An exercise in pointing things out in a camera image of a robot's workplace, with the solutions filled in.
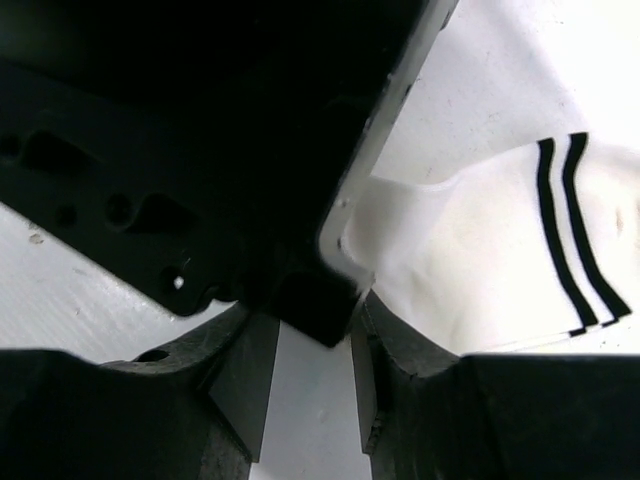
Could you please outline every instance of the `white table surface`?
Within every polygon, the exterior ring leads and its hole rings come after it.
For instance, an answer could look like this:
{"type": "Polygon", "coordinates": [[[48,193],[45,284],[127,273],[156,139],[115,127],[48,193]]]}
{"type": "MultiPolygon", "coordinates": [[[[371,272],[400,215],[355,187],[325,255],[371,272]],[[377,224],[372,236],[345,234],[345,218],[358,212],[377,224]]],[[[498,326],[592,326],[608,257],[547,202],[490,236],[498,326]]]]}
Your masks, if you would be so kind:
{"type": "MultiPolygon", "coordinates": [[[[640,132],[640,3],[460,0],[375,173],[431,183],[539,138],[640,132]]],[[[12,212],[0,211],[0,347],[131,359],[224,306],[178,320],[12,212]]],[[[252,480],[365,480],[348,342],[329,351],[282,327],[261,462],[252,480]]],[[[610,327],[549,351],[637,353],[610,327]]]]}

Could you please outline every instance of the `black stripe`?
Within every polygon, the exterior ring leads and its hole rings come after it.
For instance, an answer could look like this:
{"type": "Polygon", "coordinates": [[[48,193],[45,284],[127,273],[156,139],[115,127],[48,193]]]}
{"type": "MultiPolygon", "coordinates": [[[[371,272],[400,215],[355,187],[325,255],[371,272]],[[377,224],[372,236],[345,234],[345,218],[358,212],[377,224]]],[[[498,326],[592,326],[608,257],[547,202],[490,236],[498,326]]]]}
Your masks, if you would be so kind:
{"type": "Polygon", "coordinates": [[[569,332],[569,338],[579,337],[580,335],[584,335],[587,333],[587,329],[585,327],[578,328],[577,330],[571,330],[569,332]]]}
{"type": "Polygon", "coordinates": [[[562,172],[562,183],[567,198],[571,231],[573,232],[578,255],[584,266],[587,278],[614,318],[620,318],[629,315],[631,309],[624,303],[624,300],[618,296],[615,290],[611,288],[611,285],[605,280],[602,273],[600,273],[595,256],[593,255],[593,250],[589,244],[589,237],[587,236],[587,229],[584,225],[582,212],[578,205],[575,176],[580,159],[587,147],[587,140],[588,135],[585,132],[571,135],[571,146],[569,147],[567,161],[562,172]]]}
{"type": "Polygon", "coordinates": [[[597,325],[598,319],[571,276],[567,258],[562,250],[562,243],[560,243],[556,210],[553,205],[553,194],[551,193],[551,183],[549,181],[555,143],[552,138],[547,138],[546,140],[540,140],[538,146],[540,147],[540,164],[538,165],[537,182],[538,198],[540,200],[540,217],[542,218],[542,226],[544,228],[544,235],[547,238],[547,246],[551,253],[551,259],[556,267],[560,284],[578,312],[582,326],[589,327],[597,325]]]}
{"type": "Polygon", "coordinates": [[[615,325],[615,324],[616,324],[616,323],[618,323],[619,321],[620,321],[620,319],[619,319],[619,318],[614,318],[613,320],[609,320],[608,322],[604,322],[604,323],[602,324],[602,327],[604,328],[604,327],[608,327],[608,326],[610,326],[610,325],[615,325]]]}

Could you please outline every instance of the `white fabric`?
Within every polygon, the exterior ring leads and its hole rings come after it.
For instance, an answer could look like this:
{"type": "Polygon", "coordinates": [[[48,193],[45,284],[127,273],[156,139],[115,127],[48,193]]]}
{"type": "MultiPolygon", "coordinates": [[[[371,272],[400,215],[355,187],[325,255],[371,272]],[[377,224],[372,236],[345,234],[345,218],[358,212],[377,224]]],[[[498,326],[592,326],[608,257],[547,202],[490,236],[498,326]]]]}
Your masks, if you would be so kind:
{"type": "MultiPolygon", "coordinates": [[[[587,279],[571,231],[561,181],[569,137],[554,140],[557,228],[572,277],[601,325],[615,316],[587,279]]],[[[544,234],[539,163],[533,143],[438,185],[372,178],[345,248],[376,272],[374,290],[395,314],[455,353],[565,339],[582,323],[544,234]]],[[[589,138],[575,185],[597,265],[633,311],[621,319],[629,321],[640,307],[640,151],[589,138]]]]}

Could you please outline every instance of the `black plastic part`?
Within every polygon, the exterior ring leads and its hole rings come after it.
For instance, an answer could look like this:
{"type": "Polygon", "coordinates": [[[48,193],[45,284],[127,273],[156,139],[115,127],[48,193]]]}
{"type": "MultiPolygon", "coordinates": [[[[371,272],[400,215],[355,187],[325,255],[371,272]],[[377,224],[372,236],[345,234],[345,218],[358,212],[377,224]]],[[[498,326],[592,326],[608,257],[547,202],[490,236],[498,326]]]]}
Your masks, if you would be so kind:
{"type": "Polygon", "coordinates": [[[0,200],[179,315],[238,299],[333,345],[371,275],[320,232],[455,3],[4,1],[0,200]]]}
{"type": "Polygon", "coordinates": [[[371,294],[352,334],[374,480],[640,478],[640,358],[457,359],[371,294]]]}
{"type": "Polygon", "coordinates": [[[278,330],[236,306],[133,362],[0,352],[0,478],[246,480],[278,330]],[[209,394],[220,389],[223,398],[209,394]]]}

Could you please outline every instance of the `screw hole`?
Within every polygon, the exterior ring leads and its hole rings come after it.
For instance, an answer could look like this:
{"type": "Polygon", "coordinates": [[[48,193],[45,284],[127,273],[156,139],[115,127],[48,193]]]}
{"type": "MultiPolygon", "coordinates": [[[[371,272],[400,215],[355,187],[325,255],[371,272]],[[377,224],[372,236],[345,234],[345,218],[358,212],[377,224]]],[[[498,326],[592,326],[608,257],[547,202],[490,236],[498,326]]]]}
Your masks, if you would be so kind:
{"type": "Polygon", "coordinates": [[[22,141],[17,135],[6,134],[0,136],[0,156],[15,158],[20,155],[22,141]]]}
{"type": "Polygon", "coordinates": [[[164,350],[160,350],[159,348],[155,348],[153,350],[149,350],[148,352],[144,352],[138,358],[135,359],[135,362],[138,363],[149,363],[149,362],[159,362],[160,360],[164,360],[169,356],[168,352],[164,350]]]}
{"type": "Polygon", "coordinates": [[[185,279],[180,269],[167,267],[160,273],[160,288],[165,294],[179,292],[184,288],[185,279]]]}
{"type": "Polygon", "coordinates": [[[77,220],[78,214],[73,205],[63,205],[56,210],[55,222],[59,227],[73,227],[77,220]]]}
{"type": "Polygon", "coordinates": [[[131,202],[124,195],[112,195],[107,200],[105,215],[112,225],[126,225],[131,220],[132,214],[133,207],[131,202]]]}

